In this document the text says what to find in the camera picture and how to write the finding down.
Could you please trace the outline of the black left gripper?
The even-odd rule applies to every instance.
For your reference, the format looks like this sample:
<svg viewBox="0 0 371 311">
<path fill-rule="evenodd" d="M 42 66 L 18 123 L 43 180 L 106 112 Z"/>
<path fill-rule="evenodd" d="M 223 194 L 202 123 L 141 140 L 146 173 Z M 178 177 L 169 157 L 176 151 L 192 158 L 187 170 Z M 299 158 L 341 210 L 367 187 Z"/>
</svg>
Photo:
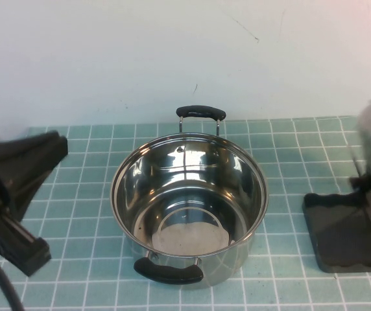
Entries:
<svg viewBox="0 0 371 311">
<path fill-rule="evenodd" d="M 22 225 L 31 200 L 68 155 L 57 131 L 0 142 L 0 256 L 30 277 L 50 259 L 48 243 Z"/>
</svg>

